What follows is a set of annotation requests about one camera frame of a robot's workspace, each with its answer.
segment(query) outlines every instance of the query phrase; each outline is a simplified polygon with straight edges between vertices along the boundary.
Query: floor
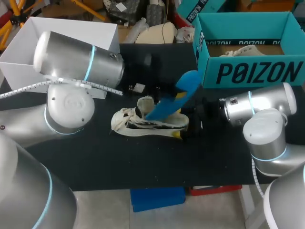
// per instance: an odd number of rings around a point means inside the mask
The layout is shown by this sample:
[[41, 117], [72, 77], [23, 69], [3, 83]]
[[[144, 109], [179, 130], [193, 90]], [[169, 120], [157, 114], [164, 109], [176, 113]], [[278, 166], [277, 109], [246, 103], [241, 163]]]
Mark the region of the floor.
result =
[[77, 229], [245, 229], [238, 192], [188, 196], [184, 204], [134, 213], [129, 190], [75, 192]]

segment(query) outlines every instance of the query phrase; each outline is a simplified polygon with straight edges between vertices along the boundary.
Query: shoelace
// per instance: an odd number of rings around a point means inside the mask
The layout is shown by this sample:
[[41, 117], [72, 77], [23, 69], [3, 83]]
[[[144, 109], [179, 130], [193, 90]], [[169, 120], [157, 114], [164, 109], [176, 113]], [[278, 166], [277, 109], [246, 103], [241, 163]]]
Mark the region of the shoelace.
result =
[[122, 126], [124, 126], [128, 121], [132, 122], [140, 122], [142, 119], [136, 114], [135, 108], [122, 108], [121, 111], [124, 114], [127, 114], [126, 117], [124, 117], [121, 121], [118, 123], [114, 124], [112, 126], [112, 130], [117, 131], [119, 130]]

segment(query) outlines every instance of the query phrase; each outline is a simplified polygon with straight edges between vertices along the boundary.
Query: black table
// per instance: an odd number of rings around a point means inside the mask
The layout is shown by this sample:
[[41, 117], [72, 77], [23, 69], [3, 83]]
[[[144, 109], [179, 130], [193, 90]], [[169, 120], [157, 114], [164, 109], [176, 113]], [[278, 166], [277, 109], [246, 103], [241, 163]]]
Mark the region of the black table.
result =
[[[161, 77], [178, 80], [196, 69], [191, 44], [121, 45], [121, 53], [140, 58], [153, 52], [162, 58]], [[9, 86], [3, 82], [0, 92]], [[225, 97], [248, 89], [198, 89], [195, 98]], [[289, 117], [287, 142], [305, 145], [305, 93], [294, 87], [297, 114]], [[158, 136], [110, 135], [112, 115], [122, 107], [135, 107], [138, 98], [108, 94], [95, 100], [95, 114], [89, 125], [74, 137], [27, 148], [52, 173], [74, 191], [138, 187], [253, 184], [251, 157], [242, 128], [215, 129], [201, 138], [182, 142]], [[0, 100], [1, 110], [45, 103], [46, 94], [23, 93]], [[260, 183], [272, 178], [258, 175]]]

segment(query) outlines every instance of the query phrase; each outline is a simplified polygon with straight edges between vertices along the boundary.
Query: white box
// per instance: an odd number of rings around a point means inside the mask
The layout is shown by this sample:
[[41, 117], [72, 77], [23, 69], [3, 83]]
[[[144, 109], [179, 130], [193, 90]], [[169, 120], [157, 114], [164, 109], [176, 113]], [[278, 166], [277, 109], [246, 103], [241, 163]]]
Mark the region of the white box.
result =
[[[30, 17], [0, 57], [0, 69], [13, 90], [46, 80], [33, 68], [35, 48], [44, 31], [54, 31], [120, 53], [116, 24]], [[31, 91], [46, 93], [47, 87]], [[104, 91], [94, 88], [90, 89], [90, 94], [94, 98], [106, 96]]]

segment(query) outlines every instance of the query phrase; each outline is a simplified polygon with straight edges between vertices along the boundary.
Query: plastic bag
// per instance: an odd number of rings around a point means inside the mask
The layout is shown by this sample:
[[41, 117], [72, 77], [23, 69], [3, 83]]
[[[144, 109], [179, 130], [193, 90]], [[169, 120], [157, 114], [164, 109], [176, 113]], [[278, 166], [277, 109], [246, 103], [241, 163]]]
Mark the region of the plastic bag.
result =
[[194, 41], [195, 28], [194, 27], [182, 27], [178, 29], [176, 35], [177, 43], [192, 43]]
[[130, 30], [128, 36], [123, 41], [123, 43], [125, 43], [125, 44], [132, 44], [132, 43], [134, 43], [137, 40], [140, 32], [144, 31], [147, 28], [148, 28], [148, 24], [146, 23], [146, 19], [145, 18], [141, 18], [141, 20], [139, 20], [133, 26], [133, 28]]

